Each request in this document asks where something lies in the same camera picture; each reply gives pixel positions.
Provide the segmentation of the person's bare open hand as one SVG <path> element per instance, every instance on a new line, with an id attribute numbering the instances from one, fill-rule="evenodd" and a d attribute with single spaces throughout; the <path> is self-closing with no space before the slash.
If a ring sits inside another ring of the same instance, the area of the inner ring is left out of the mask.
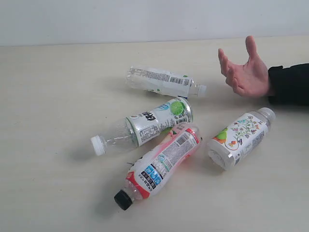
<path id="1" fill-rule="evenodd" d="M 233 91 L 248 98 L 260 98 L 274 95 L 268 69 L 257 53 L 253 36 L 247 36 L 245 45 L 248 61 L 243 65 L 231 62 L 222 49 L 218 49 L 221 74 Z"/>

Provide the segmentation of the black sleeved forearm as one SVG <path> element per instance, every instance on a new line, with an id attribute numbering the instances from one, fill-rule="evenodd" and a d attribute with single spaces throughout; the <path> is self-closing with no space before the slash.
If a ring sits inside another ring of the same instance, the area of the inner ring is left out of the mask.
<path id="1" fill-rule="evenodd" d="M 273 94 L 268 100 L 273 105 L 309 104 L 309 65 L 298 64 L 289 68 L 271 67 L 268 70 Z"/>

